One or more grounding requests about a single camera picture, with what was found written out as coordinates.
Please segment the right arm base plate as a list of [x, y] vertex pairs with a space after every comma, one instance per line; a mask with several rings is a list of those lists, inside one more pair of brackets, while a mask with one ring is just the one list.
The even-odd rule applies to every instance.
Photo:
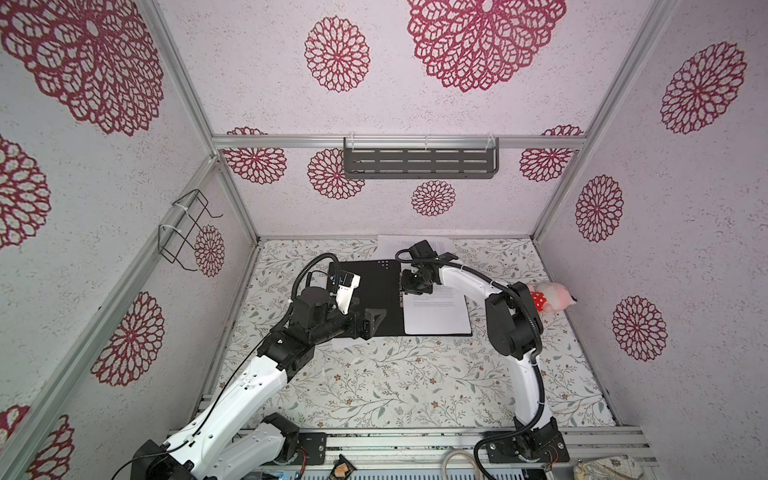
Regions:
[[557, 421], [550, 417], [541, 427], [509, 438], [511, 431], [486, 432], [490, 441], [482, 446], [492, 464], [501, 463], [567, 463], [571, 460]]

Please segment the blue black folder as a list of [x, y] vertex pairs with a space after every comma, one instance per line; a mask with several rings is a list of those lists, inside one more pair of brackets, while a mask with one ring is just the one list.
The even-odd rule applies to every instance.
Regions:
[[403, 294], [400, 286], [401, 266], [394, 260], [349, 261], [341, 270], [361, 277], [354, 296], [364, 308], [386, 309], [387, 317], [376, 332], [377, 337], [399, 337], [404, 331]]

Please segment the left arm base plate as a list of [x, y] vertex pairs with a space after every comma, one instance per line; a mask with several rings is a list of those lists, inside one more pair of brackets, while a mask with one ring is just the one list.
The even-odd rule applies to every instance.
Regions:
[[326, 432], [301, 429], [279, 413], [266, 416], [262, 422], [276, 427], [284, 439], [277, 457], [269, 465], [315, 466], [325, 462]]

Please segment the printed paper sheet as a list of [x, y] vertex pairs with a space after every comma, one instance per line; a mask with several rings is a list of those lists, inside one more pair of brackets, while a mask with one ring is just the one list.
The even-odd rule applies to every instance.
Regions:
[[431, 294], [403, 294], [404, 331], [411, 336], [470, 336], [465, 296], [435, 285]]
[[437, 254], [453, 252], [455, 249], [453, 241], [448, 237], [426, 235], [379, 235], [377, 237], [377, 248], [372, 254], [371, 259], [394, 260], [398, 251], [403, 249], [408, 250], [411, 246], [422, 240], [426, 240]]

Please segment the printed paper sheet back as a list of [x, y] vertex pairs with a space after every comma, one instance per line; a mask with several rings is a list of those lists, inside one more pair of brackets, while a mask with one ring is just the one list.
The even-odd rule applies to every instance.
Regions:
[[448, 237], [426, 235], [379, 235], [377, 237], [377, 248], [372, 254], [371, 259], [394, 260], [398, 251], [403, 249], [408, 250], [411, 246], [422, 240], [426, 240], [437, 254], [453, 252], [455, 249], [453, 241]]

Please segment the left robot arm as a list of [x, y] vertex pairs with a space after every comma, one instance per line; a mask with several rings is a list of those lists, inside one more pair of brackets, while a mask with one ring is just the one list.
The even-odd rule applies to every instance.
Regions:
[[344, 335], [368, 340], [386, 316], [362, 307], [347, 287], [305, 288], [201, 414], [161, 444], [146, 441], [119, 469], [133, 479], [241, 479], [266, 463], [292, 460], [299, 429], [280, 414], [236, 435], [313, 359], [317, 345]]

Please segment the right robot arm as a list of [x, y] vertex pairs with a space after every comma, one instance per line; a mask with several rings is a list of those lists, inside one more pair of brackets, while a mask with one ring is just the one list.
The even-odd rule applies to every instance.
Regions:
[[459, 262], [456, 255], [437, 254], [422, 240], [395, 254], [410, 267], [401, 274], [408, 294], [431, 294], [436, 285], [449, 287], [484, 307], [487, 338], [495, 351], [510, 362], [515, 398], [515, 427], [497, 434], [490, 443], [516, 441], [521, 448], [541, 448], [556, 440], [557, 423], [546, 401], [539, 356], [543, 325], [528, 287], [503, 284]]

